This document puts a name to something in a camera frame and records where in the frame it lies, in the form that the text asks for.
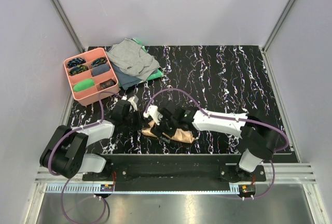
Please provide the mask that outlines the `peach satin napkin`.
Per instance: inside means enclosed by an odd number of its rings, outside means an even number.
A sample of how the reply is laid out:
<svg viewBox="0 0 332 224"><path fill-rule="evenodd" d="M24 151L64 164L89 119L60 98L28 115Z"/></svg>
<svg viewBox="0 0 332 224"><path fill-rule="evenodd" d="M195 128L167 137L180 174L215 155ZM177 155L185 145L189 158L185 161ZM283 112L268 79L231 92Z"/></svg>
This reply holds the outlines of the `peach satin napkin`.
<svg viewBox="0 0 332 224"><path fill-rule="evenodd" d="M152 128L154 126L155 126L155 122L152 120L148 123L147 128L143 128L141 130L141 133L145 136L150 136L150 137L164 139L164 140L167 139L168 143L170 141L176 141L176 142L181 142L181 143L185 143L185 144L191 144L195 140L193 134L190 131L184 131L182 129L177 129L173 136L169 136L166 133L162 133L161 137L159 137L152 132Z"/></svg>

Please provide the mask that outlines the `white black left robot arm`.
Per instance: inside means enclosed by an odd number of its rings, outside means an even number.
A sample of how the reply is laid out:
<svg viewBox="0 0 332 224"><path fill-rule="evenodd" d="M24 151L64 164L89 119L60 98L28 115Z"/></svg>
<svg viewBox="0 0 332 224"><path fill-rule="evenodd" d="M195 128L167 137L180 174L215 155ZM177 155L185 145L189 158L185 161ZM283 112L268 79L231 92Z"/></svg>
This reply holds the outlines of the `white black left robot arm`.
<svg viewBox="0 0 332 224"><path fill-rule="evenodd" d="M116 129L138 131L147 127L146 119L134 98L119 100L109 117L102 116L92 124L74 129L65 125L56 128L42 152L39 163L50 174L73 178L76 174L94 174L100 180L112 175L111 161L101 154L86 153L86 148L103 139L110 139Z"/></svg>

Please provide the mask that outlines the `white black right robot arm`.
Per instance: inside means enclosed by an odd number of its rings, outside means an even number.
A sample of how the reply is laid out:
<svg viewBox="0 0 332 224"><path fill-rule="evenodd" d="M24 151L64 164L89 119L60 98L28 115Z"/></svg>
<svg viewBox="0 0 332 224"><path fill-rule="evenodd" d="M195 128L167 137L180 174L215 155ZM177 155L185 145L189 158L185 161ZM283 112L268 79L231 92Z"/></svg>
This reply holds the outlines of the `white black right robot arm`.
<svg viewBox="0 0 332 224"><path fill-rule="evenodd" d="M236 176L248 180L256 167L273 157L279 134L254 115L226 114L200 110L198 108L163 107L152 105L144 112L144 117L154 121L152 133L166 138L183 131L211 131L233 135L239 139L241 158L236 167Z"/></svg>

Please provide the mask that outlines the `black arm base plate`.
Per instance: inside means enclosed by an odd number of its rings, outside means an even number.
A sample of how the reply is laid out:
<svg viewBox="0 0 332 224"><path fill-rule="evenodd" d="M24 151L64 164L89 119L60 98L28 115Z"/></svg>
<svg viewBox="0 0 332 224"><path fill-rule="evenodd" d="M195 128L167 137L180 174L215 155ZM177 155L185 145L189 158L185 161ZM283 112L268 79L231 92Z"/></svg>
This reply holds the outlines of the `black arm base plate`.
<svg viewBox="0 0 332 224"><path fill-rule="evenodd" d="M266 182L258 165L251 175L236 175L239 155L105 155L101 174L88 173L84 181L115 180L115 190L190 192L229 190L230 183Z"/></svg>

